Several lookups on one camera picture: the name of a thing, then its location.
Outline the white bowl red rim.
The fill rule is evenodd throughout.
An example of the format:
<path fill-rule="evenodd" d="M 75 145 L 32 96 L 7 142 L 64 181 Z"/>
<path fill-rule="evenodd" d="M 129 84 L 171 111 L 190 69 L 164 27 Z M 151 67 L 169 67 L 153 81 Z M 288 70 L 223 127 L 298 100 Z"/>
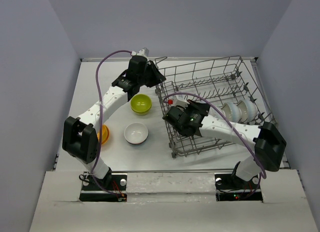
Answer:
<path fill-rule="evenodd" d="M 123 132 L 125 140 L 131 145 L 140 145 L 144 143 L 148 136 L 149 130 L 146 125 L 140 122 L 129 124 Z"/>

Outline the grey wire dish rack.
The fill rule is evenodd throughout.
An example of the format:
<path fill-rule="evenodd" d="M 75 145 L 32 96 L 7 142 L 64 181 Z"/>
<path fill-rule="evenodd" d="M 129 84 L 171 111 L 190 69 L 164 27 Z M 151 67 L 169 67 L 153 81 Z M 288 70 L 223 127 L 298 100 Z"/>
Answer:
<path fill-rule="evenodd" d="M 195 97 L 198 95 L 219 108 L 228 102 L 237 104 L 241 100 L 249 100 L 257 107 L 257 115 L 250 121 L 245 121 L 246 125 L 261 126 L 264 122 L 278 124 L 250 60 L 240 56 L 184 60 L 160 57 L 156 58 L 155 64 L 166 77 L 166 81 L 155 89 L 163 113 L 170 107 L 163 103 L 164 97 L 183 92 L 185 100 L 199 102 Z M 244 147 L 230 141 L 196 135 L 183 137 L 168 123 L 165 127 L 174 159 L 202 153 L 215 156 L 249 154 Z"/>

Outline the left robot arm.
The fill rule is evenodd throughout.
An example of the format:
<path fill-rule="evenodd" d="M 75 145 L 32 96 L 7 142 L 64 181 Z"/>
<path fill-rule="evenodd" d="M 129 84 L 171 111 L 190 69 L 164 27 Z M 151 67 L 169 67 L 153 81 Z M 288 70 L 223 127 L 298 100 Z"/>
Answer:
<path fill-rule="evenodd" d="M 128 103 L 140 88 L 152 88 L 166 80 L 156 64 L 143 55 L 134 55 L 105 94 L 78 117 L 69 116 L 63 125 L 62 149 L 80 161 L 101 189 L 112 181 L 112 169 L 100 157 L 103 124 L 121 106 Z"/>

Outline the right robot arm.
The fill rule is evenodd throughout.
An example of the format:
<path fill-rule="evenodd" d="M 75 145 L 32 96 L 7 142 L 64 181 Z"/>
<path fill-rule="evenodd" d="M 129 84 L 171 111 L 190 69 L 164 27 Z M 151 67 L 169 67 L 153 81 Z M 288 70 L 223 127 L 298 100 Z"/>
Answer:
<path fill-rule="evenodd" d="M 244 146 L 249 157 L 239 161 L 226 181 L 237 188 L 267 172 L 278 172 L 281 167 L 287 142 L 277 127 L 271 122 L 262 125 L 247 125 L 230 122 L 221 115 L 209 114 L 212 106 L 192 100 L 186 107 L 171 106 L 163 115 L 163 120 L 183 137 L 199 136 L 215 138 Z"/>

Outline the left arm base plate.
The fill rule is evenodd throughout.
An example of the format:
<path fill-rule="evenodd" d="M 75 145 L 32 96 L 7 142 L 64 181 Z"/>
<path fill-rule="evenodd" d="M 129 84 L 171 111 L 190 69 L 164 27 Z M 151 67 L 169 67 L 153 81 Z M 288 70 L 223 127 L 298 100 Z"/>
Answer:
<path fill-rule="evenodd" d="M 126 202 L 127 201 L 127 173 L 113 173 L 106 188 L 102 189 L 102 182 L 95 182 L 87 172 L 80 174 L 81 181 L 79 200 L 81 202 Z"/>

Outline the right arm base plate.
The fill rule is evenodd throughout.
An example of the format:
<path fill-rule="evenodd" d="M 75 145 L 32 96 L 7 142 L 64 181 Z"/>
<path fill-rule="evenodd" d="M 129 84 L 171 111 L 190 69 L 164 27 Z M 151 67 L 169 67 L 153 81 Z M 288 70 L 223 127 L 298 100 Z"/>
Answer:
<path fill-rule="evenodd" d="M 259 177 L 250 181 L 235 181 L 231 173 L 215 174 L 215 188 L 217 202 L 235 201 L 263 201 L 261 188 L 258 185 Z"/>

